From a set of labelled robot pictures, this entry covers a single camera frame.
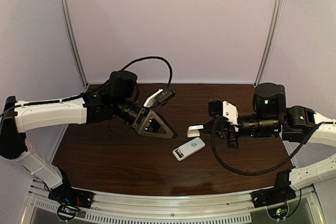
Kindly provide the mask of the white battery cover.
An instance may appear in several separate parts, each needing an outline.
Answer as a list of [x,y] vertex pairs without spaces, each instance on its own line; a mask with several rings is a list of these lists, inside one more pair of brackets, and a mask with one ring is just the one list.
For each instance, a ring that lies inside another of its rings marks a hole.
[[200,130],[204,129],[204,125],[192,125],[189,126],[187,129],[187,137],[191,138],[191,137],[200,137]]

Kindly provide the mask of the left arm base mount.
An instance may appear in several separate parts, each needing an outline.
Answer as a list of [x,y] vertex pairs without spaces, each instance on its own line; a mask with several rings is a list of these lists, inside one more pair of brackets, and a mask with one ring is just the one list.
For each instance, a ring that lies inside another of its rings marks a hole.
[[79,213],[80,208],[91,208],[94,193],[87,190],[75,189],[71,186],[67,174],[60,169],[62,184],[55,189],[48,190],[48,198],[59,203],[56,214],[61,221],[68,223]]

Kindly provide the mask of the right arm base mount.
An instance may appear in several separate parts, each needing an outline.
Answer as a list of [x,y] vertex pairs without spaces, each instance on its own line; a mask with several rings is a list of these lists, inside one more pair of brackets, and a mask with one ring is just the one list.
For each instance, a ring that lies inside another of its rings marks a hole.
[[269,217],[276,221],[285,220],[289,216],[288,201],[296,198],[296,192],[290,187],[291,170],[279,172],[272,188],[260,189],[251,193],[254,208],[270,207]]

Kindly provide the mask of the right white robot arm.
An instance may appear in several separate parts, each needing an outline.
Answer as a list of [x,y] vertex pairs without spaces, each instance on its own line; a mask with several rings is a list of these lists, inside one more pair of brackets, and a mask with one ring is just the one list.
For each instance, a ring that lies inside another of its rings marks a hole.
[[[287,107],[282,84],[265,82],[255,86],[252,104],[252,114],[240,115],[236,106],[227,101],[211,101],[207,109],[212,120],[189,127],[187,135],[198,137],[202,133],[209,134],[212,152],[221,166],[244,176],[261,176],[279,169],[307,143],[335,146],[335,120],[303,106]],[[259,172],[246,172],[229,166],[221,159],[215,146],[216,137],[226,141],[229,148],[237,149],[240,137],[272,136],[298,143],[298,146],[284,161]]]

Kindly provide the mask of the white remote control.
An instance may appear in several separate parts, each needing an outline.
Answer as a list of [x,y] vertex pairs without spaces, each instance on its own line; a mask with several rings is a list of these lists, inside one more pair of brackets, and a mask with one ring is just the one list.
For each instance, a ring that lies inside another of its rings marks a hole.
[[[182,161],[187,157],[195,154],[196,152],[202,150],[205,146],[206,146],[205,142],[200,137],[196,137],[184,143],[183,145],[175,148],[172,151],[172,154],[178,161]],[[182,154],[184,154],[184,157],[179,158],[179,156],[175,153],[175,150],[179,150]]]

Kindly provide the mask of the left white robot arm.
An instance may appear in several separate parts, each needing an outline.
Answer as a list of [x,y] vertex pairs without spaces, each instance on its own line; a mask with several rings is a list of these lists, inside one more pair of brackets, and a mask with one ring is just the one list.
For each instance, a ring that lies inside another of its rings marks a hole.
[[174,91],[159,89],[139,105],[131,100],[138,91],[137,78],[135,73],[119,70],[112,72],[101,87],[74,97],[34,102],[8,97],[1,114],[1,157],[20,162],[51,191],[68,191],[71,185],[65,172],[34,150],[26,139],[27,131],[63,124],[95,124],[116,116],[138,135],[175,138],[175,130],[154,110],[173,98]]

